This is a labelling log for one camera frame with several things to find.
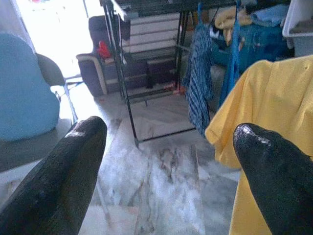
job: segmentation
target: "gray chair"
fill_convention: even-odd
[[[20,141],[0,141],[0,172],[31,163],[49,154],[58,141],[68,132],[77,115],[59,67],[46,56],[36,54],[42,75],[50,86],[62,86],[72,112],[70,119],[59,119],[57,126],[45,134]]]

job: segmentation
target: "red object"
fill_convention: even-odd
[[[103,41],[99,42],[98,53],[102,58],[110,58],[111,57],[111,53],[110,53],[107,45]]]

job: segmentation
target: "hanging clothes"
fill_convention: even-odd
[[[233,6],[217,15],[215,20],[215,27],[223,30],[226,45],[229,46],[232,40],[233,26],[235,24],[236,7]],[[238,12],[238,21],[240,26],[252,24],[250,15],[246,13],[246,9]]]
[[[236,9],[239,9],[239,1],[237,1]],[[235,81],[239,78],[239,31],[240,26],[237,19],[236,13],[236,20],[233,26],[233,36],[232,36],[232,43],[231,43],[231,52],[229,55],[229,61],[227,64],[227,70],[224,76],[223,86],[221,90],[221,96],[219,101],[219,107],[223,104],[224,100],[226,99],[227,95],[233,89],[235,85]]]
[[[198,17],[201,15],[199,9],[200,7],[198,8]],[[189,120],[202,136],[204,136],[204,131],[210,122],[207,102],[213,97],[211,48],[209,25],[203,24],[199,18],[199,24],[193,33],[191,51],[182,86],[186,88]]]

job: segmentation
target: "doorway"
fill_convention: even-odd
[[[35,51],[52,59],[64,78],[80,75],[76,55],[89,53],[92,41],[82,0],[16,1]]]

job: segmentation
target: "plastic container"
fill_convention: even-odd
[[[291,0],[283,28],[283,36],[293,38],[295,56],[313,54],[313,32],[290,33],[290,30],[300,21],[310,20],[312,16],[313,0]]]

